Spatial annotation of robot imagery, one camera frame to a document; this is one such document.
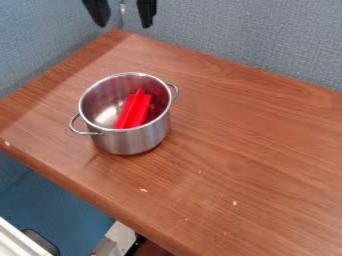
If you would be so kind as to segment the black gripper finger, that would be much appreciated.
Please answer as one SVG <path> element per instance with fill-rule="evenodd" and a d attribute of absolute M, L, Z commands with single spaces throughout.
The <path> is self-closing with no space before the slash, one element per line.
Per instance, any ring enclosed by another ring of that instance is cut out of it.
<path fill-rule="evenodd" d="M 154 24 L 154 17 L 158 10 L 158 0 L 136 0 L 142 27 L 150 28 Z"/>
<path fill-rule="evenodd" d="M 111 18 L 108 0 L 81 0 L 89 16 L 99 27 L 105 27 Z"/>

